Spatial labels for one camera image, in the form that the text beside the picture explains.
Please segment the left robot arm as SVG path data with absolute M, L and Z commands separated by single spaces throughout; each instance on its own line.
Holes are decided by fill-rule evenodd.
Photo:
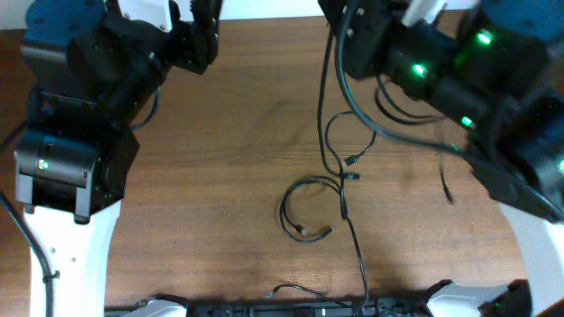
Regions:
M 219 1 L 35 1 L 21 53 L 36 77 L 16 143 L 12 219 L 32 252 L 33 316 L 101 316 L 108 251 L 137 156 L 136 116 L 174 67 L 219 51 Z

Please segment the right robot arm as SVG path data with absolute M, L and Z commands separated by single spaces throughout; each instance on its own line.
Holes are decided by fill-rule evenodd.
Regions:
M 563 4 L 479 1 L 456 38 L 437 30 L 441 1 L 321 2 L 336 37 L 338 83 L 352 112 L 384 129 L 354 99 L 349 78 L 386 75 L 464 128 L 466 161 L 516 236 L 527 277 L 496 287 L 440 284 L 431 316 L 563 313 Z

